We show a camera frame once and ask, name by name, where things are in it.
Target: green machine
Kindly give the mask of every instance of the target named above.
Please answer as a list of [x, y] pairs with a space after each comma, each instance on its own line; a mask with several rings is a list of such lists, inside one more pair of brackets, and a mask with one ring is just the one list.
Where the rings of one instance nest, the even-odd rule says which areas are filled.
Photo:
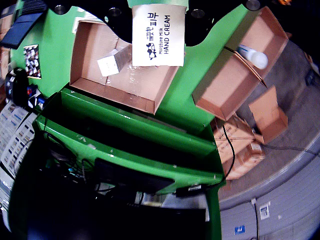
[[[130, 7], [150, 3], [128, 2]], [[152, 3], [188, 5], [186, 0]], [[23, 46], [39, 45], [42, 79], [32, 79], [30, 83], [37, 84], [41, 92], [46, 97], [52, 96], [52, 99], [33, 123], [35, 134], [44, 130], [54, 135], [76, 155], [78, 162], [87, 159], [93, 164], [99, 158], [128, 169], [172, 179], [172, 184], [157, 192], [159, 195], [196, 185], [214, 186], [206, 191], [210, 216], [206, 223], [206, 239], [221, 239], [218, 190], [225, 182], [221, 182], [224, 172], [209, 125], [214, 116], [195, 106], [192, 92], [246, 13], [247, 10], [239, 6], [220, 20], [201, 44], [185, 49], [184, 67], [175, 75], [156, 115], [144, 117], [132, 109], [66, 86], [70, 80], [75, 39], [73, 24], [75, 17], [83, 17], [85, 13], [76, 7], [62, 16], [49, 10], [20, 47], [11, 51], [11, 59], [23, 68]], [[128, 148], [129, 140], [137, 140], [136, 147]], [[148, 146], [156, 146], [154, 152]], [[164, 157], [163, 150], [172, 155]], [[26, 179], [32, 179], [32, 158], [38, 151], [37, 146], [31, 144], [11, 193], [9, 224], [15, 235], [22, 239], [27, 229], [24, 210], [27, 204], [21, 199], [32, 188]]]

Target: paper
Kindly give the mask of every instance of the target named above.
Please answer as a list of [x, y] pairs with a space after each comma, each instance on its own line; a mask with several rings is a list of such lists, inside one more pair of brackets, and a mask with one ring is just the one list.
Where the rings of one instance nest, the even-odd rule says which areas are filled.
[[31, 140], [35, 136], [32, 123], [36, 117], [37, 115], [31, 113], [26, 118], [15, 134], [12, 135], [0, 157], [1, 162], [13, 177], [16, 177], [16, 173], [31, 144]]
[[0, 203], [9, 209], [9, 200], [14, 180], [0, 167]]
[[8, 103], [0, 113], [0, 156], [11, 137], [23, 122], [28, 112], [21, 107]]
[[185, 14], [185, 6], [133, 6], [132, 65], [183, 66]]

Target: cardboard tray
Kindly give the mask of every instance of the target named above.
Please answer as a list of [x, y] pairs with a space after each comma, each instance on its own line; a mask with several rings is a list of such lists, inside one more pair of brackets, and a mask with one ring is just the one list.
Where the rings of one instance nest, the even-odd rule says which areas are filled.
[[[236, 50], [239, 44], [263, 52], [268, 66], [261, 70], [246, 61], [264, 78], [287, 45], [288, 37], [269, 8], [249, 12], [235, 30], [226, 47]], [[197, 107], [227, 121], [252, 93], [260, 80], [236, 54], [223, 49], [193, 91]]]
[[129, 45], [103, 22], [80, 21], [71, 60], [70, 86], [117, 103], [155, 114], [178, 66], [133, 67], [103, 77], [97, 60]]

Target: open cardboard box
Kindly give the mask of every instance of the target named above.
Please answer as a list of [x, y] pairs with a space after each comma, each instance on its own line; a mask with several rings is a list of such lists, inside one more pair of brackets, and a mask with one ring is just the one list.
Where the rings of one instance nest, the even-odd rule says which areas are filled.
[[268, 144], [288, 128], [288, 117], [278, 106], [276, 87], [249, 105], [254, 120], [261, 134], [254, 134], [257, 141]]
[[[287, 45], [288, 37], [269, 8], [259, 14], [249, 12], [235, 30], [226, 47], [236, 50], [239, 44], [263, 52], [268, 66], [261, 70], [246, 61], [264, 78]], [[223, 49], [193, 91], [197, 107], [227, 121], [252, 93], [260, 80], [231, 51]]]
[[178, 66], [133, 67], [103, 77], [97, 60], [128, 46], [103, 22], [80, 21], [71, 61], [70, 86], [129, 107], [155, 114]]

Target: gray wall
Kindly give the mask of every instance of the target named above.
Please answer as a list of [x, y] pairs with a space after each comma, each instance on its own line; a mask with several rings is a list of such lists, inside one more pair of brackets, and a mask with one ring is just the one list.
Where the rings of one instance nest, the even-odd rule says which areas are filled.
[[[261, 240], [309, 239], [320, 223], [320, 158], [316, 157], [291, 179], [257, 199], [270, 201], [270, 217], [259, 219]], [[235, 227], [245, 233], [235, 235]], [[250, 202], [221, 211], [222, 239], [247, 240], [256, 236], [256, 216]]]

